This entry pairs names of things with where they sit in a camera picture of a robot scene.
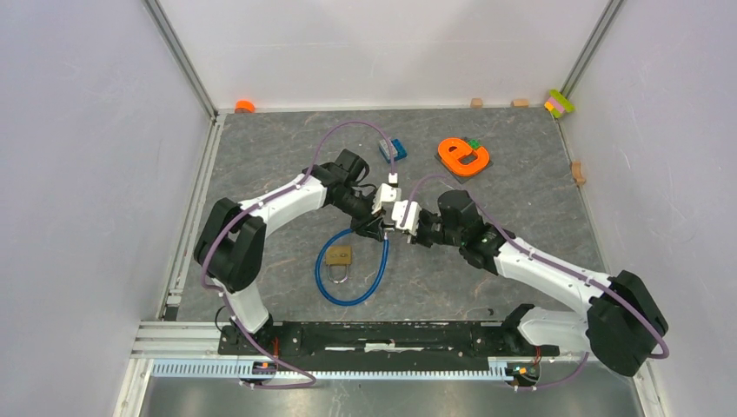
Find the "brass padlock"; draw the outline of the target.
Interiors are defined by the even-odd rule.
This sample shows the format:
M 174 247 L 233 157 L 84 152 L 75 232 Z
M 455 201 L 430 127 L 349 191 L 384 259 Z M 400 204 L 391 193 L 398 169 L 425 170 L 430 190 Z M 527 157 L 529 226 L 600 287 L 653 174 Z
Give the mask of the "brass padlock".
M 349 245 L 328 247 L 324 261 L 331 282 L 342 284 L 349 278 L 352 255 L 353 250 Z

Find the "blue cable lock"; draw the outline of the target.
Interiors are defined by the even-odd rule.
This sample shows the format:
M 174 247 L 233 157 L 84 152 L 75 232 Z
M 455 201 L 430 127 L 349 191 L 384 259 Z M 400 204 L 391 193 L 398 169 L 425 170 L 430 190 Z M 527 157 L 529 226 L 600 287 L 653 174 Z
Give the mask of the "blue cable lock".
M 390 243 L 384 240 L 375 245 L 360 244 L 358 235 L 344 229 L 321 247 L 314 266 L 314 282 L 319 294 L 329 303 L 340 307 L 354 307 L 368 301 L 377 292 L 388 272 Z M 342 284 L 334 284 L 328 278 L 325 255 L 328 247 L 349 245 L 353 250 L 349 278 Z

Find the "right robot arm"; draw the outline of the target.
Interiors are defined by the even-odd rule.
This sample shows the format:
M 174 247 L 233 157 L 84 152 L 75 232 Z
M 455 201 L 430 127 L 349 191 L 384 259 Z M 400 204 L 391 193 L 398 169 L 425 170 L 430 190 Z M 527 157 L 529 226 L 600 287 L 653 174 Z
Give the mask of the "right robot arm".
M 501 332 L 503 346 L 525 354 L 533 346 L 593 355 L 610 370 L 633 376 L 648 359 L 666 359 L 668 324 L 643 280 L 622 270 L 612 276 L 563 261 L 515 237 L 480 209 L 465 190 L 438 199 L 438 213 L 414 201 L 391 211 L 413 244 L 458 248 L 472 267 L 536 288 L 565 311 L 517 308 Z

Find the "curved wooden block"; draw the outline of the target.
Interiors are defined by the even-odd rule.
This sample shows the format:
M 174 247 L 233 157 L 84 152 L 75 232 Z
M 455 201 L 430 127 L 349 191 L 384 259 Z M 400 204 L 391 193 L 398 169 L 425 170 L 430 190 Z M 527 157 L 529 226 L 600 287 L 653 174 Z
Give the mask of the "curved wooden block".
M 587 182 L 581 161 L 572 161 L 570 163 L 570 170 L 577 187 L 581 187 Z

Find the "blue toy brick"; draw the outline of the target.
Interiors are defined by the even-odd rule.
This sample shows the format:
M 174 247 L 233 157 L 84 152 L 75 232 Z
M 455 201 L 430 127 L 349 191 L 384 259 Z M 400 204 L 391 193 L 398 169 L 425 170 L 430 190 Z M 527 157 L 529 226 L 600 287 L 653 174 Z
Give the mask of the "blue toy brick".
M 389 143 L 384 139 L 378 141 L 379 151 L 387 164 L 398 162 L 408 156 L 407 150 L 398 138 L 392 138 Z

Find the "stacked coloured toy bricks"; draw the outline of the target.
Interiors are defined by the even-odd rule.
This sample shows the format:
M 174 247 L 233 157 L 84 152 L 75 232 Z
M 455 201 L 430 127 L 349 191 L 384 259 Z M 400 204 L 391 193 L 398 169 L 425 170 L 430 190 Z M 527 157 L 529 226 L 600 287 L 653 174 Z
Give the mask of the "stacked coloured toy bricks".
M 544 108 L 554 119 L 560 119 L 566 114 L 575 112 L 575 106 L 557 89 L 551 89 L 548 92 Z

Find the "orange round cap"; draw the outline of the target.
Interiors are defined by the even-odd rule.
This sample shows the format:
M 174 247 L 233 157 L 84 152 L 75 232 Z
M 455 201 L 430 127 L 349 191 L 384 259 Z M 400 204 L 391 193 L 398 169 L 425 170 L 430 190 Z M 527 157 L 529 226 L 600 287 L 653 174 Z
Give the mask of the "orange round cap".
M 234 107 L 234 112 L 236 114 L 254 113 L 255 111 L 256 111 L 256 106 L 248 100 L 239 100 L 236 102 L 235 107 Z

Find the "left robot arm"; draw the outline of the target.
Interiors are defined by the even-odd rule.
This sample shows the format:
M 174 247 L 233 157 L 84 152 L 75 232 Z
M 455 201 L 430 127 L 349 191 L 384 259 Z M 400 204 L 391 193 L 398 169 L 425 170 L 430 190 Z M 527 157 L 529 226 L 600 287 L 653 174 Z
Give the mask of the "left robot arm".
M 256 286 L 266 239 L 301 215 L 333 206 L 350 216 L 350 231 L 382 241 L 375 193 L 359 190 L 368 172 L 368 164 L 345 149 L 335 161 L 313 165 L 266 195 L 245 202 L 222 198 L 211 209 L 193 258 L 202 268 L 205 286 L 222 293 L 241 323 L 239 341 L 252 354 L 266 352 L 273 342 L 266 325 L 271 315 Z

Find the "orange letter e block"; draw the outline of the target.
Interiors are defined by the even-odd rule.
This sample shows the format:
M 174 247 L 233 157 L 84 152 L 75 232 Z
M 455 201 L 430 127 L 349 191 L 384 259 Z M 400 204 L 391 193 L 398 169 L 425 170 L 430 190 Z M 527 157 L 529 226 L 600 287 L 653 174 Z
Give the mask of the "orange letter e block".
M 439 154 L 445 163 L 445 166 L 453 170 L 457 175 L 471 176 L 483 168 L 489 160 L 491 154 L 481 145 L 479 149 L 472 149 L 463 137 L 448 137 L 442 140 L 437 148 L 436 154 Z M 476 165 L 462 165 L 460 160 L 468 155 L 475 154 L 477 156 Z

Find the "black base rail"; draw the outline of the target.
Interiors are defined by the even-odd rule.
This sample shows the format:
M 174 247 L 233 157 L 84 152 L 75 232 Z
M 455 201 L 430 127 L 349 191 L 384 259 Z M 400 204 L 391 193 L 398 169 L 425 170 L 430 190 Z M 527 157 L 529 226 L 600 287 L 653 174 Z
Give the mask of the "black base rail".
M 218 353 L 276 358 L 314 372 L 482 371 L 488 359 L 556 356 L 499 321 L 284 321 L 258 331 L 252 346 L 233 324 L 222 327 Z

